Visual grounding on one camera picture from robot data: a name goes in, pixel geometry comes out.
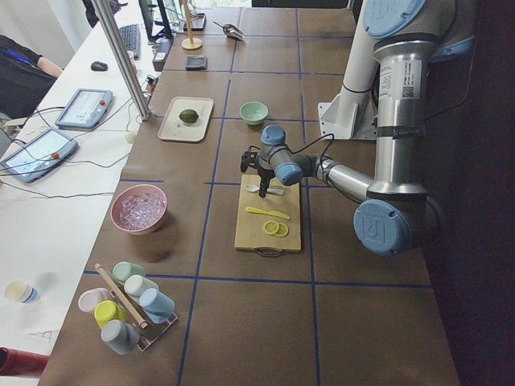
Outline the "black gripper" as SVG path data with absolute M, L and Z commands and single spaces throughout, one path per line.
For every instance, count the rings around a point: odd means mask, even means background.
M 269 188 L 269 181 L 275 177 L 273 168 L 262 159 L 257 160 L 257 173 L 261 178 L 258 196 L 265 198 Z

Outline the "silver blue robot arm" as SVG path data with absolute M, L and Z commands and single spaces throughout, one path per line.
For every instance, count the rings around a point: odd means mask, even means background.
M 269 125 L 260 150 L 241 163 L 257 170 L 259 195 L 272 179 L 291 186 L 313 177 L 357 202 L 353 227 L 372 253 L 392 256 L 431 239 L 440 214 L 422 185 L 420 151 L 428 68 L 471 50 L 478 8 L 476 1 L 363 2 L 341 90 L 319 104 L 319 123 L 323 135 L 348 140 L 375 111 L 373 177 L 326 154 L 297 154 L 284 130 Z

